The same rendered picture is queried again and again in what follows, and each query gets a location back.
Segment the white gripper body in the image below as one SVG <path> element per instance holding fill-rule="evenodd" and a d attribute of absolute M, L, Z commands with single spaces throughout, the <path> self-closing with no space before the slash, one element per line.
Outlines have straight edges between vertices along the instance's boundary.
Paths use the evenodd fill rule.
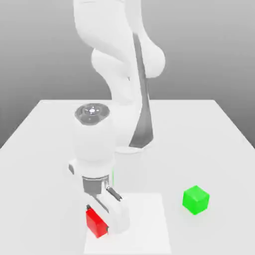
<path fill-rule="evenodd" d="M 92 197 L 92 208 L 107 224 L 109 235 L 119 235 L 129 229 L 129 208 L 124 196 L 105 191 Z"/>

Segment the small red cube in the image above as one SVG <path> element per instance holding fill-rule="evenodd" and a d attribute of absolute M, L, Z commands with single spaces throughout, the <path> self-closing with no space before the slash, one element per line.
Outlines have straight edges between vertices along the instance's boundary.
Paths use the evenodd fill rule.
<path fill-rule="evenodd" d="M 90 206 L 86 209 L 86 223 L 87 227 L 96 238 L 100 238 L 101 236 L 108 234 L 108 225 Z"/>

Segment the small green cube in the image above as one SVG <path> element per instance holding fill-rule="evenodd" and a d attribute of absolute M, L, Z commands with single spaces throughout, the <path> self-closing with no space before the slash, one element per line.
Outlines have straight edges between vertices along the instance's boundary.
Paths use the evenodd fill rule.
<path fill-rule="evenodd" d="M 207 209 L 209 198 L 209 193 L 195 185 L 183 192 L 182 205 L 193 215 L 197 215 Z"/>

